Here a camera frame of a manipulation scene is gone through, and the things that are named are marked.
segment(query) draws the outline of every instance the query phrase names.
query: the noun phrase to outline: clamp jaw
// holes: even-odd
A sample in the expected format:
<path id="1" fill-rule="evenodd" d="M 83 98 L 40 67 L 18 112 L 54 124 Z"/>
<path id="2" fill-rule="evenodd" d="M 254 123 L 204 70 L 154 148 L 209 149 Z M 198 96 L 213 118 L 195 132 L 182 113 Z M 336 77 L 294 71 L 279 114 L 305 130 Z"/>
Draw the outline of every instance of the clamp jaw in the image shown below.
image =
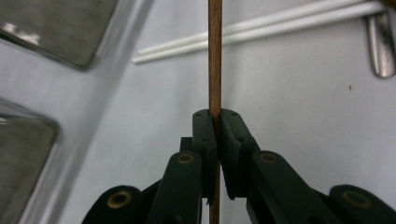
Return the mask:
<path id="1" fill-rule="evenodd" d="M 284 158 L 261 151 L 241 116 L 227 109 L 219 141 L 208 110 L 194 113 L 192 137 L 181 138 L 162 180 L 143 191 L 109 189 L 83 223 L 201 223 L 202 198 L 214 199 L 218 158 L 230 199 L 247 198 L 252 223 L 396 223 L 396 212 L 364 189 L 337 186 L 326 196 L 309 188 Z"/>

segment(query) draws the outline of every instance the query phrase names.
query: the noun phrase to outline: white rod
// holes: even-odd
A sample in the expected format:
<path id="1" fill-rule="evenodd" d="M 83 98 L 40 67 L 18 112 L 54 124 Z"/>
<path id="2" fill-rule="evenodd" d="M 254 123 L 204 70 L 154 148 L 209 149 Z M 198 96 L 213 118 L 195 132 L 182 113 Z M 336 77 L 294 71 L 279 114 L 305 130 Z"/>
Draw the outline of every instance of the white rod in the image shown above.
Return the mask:
<path id="1" fill-rule="evenodd" d="M 345 21 L 354 18 L 359 18 L 377 12 L 386 10 L 386 8 L 378 2 L 367 2 L 361 3 L 352 7 L 344 7 L 330 12 L 301 18 L 295 21 L 286 21 L 280 24 L 263 27 L 261 29 L 255 29 L 235 35 L 229 35 L 223 37 L 222 44 L 229 45 L 240 43 L 260 37 L 267 37 L 269 35 L 280 35 L 286 32 L 292 32 L 311 28 L 319 25 L 329 24 L 337 21 Z M 167 51 L 161 51 L 150 55 L 140 56 L 132 59 L 134 63 L 146 63 L 149 61 L 158 60 L 170 56 L 176 56 L 184 53 L 194 52 L 202 49 L 207 49 L 207 41 L 199 42 L 189 46 L 184 46 L 178 49 L 169 49 Z"/>
<path id="2" fill-rule="evenodd" d="M 357 3 L 364 2 L 365 0 L 325 0 L 319 1 L 312 4 L 308 4 L 301 7 L 291 8 L 282 12 L 278 12 L 273 15 L 261 17 L 251 21 L 242 21 L 234 25 L 224 27 L 222 29 L 222 35 L 233 35 L 241 32 L 245 32 L 259 27 L 272 25 L 283 21 L 291 21 L 301 17 L 311 16 L 319 14 L 325 11 L 334 10 L 340 7 L 348 7 Z M 204 42 L 207 40 L 207 32 L 181 38 L 171 42 L 167 42 L 155 47 L 139 50 L 140 55 L 147 55 L 154 52 L 165 51 L 169 49 L 180 48 L 183 46 L 192 45 L 198 42 Z"/>

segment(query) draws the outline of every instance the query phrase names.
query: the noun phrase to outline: silver metal part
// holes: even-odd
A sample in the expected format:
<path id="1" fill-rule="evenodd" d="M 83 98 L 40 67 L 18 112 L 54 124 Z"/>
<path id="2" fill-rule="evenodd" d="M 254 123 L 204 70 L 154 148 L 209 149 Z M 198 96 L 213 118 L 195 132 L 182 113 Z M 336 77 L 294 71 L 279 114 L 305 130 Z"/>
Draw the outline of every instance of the silver metal part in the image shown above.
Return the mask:
<path id="1" fill-rule="evenodd" d="M 388 12 L 367 18 L 369 48 L 372 66 L 378 77 L 396 74 L 396 57 Z"/>

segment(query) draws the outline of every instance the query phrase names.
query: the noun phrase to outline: metal rod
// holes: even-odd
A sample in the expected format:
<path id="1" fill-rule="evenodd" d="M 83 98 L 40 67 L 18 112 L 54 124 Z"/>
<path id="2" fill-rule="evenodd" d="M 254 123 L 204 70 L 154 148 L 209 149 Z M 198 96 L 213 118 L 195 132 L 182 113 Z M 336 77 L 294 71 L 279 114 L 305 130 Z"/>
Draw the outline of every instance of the metal rod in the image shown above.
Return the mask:
<path id="1" fill-rule="evenodd" d="M 209 112 L 213 118 L 215 135 L 219 143 L 221 112 L 221 0 L 208 0 L 209 5 Z M 216 164 L 215 200 L 210 206 L 210 224 L 219 223 L 219 173 L 220 162 Z"/>

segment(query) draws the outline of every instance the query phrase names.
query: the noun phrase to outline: copper rod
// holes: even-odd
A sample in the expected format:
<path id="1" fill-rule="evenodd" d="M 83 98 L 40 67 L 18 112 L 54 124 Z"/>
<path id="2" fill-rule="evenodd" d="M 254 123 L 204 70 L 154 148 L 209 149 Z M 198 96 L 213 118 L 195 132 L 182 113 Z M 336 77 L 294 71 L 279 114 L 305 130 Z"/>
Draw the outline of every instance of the copper rod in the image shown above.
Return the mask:
<path id="1" fill-rule="evenodd" d="M 208 0 L 209 4 L 209 113 L 213 119 L 215 135 L 219 143 L 221 111 L 221 0 Z M 219 173 L 220 162 L 216 164 L 215 199 L 210 206 L 210 224 L 219 224 Z"/>

